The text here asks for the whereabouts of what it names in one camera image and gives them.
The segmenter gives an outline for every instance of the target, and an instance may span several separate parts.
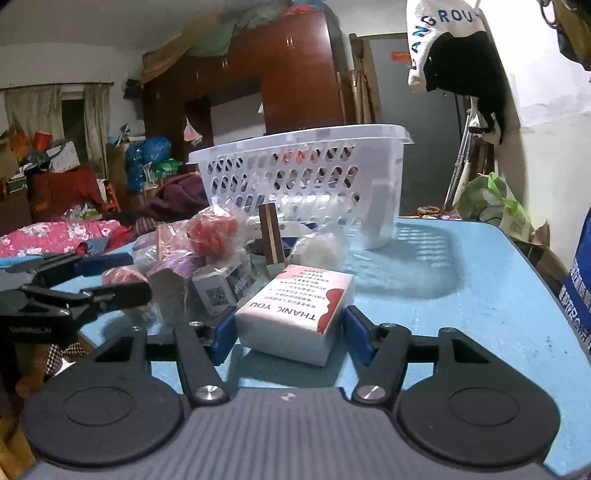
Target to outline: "red bucket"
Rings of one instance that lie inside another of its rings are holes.
[[[33,148],[35,150],[47,150],[49,145],[51,145],[51,134],[47,132],[35,132],[35,136],[33,137]]]

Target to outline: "pink floral bedding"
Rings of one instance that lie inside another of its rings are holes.
[[[0,258],[66,253],[90,238],[109,236],[118,227],[116,220],[34,223],[0,236]]]

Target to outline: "qr code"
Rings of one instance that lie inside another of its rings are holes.
[[[228,300],[226,299],[226,292],[222,287],[211,288],[206,291],[209,301],[212,303],[212,307],[219,307],[226,305]]]

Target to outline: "gray ribbed surface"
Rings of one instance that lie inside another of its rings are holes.
[[[546,480],[552,476],[537,466],[479,475],[439,465],[406,445],[385,413],[351,405],[337,388],[244,388],[229,404],[195,410],[171,444],[136,464],[82,473],[41,463],[23,478]]]

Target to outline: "curtain rod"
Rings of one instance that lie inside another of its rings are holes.
[[[3,87],[0,88],[0,92],[3,92],[4,90],[15,90],[17,88],[50,87],[52,85],[114,85],[114,82],[37,83],[36,85],[19,85],[17,87]]]

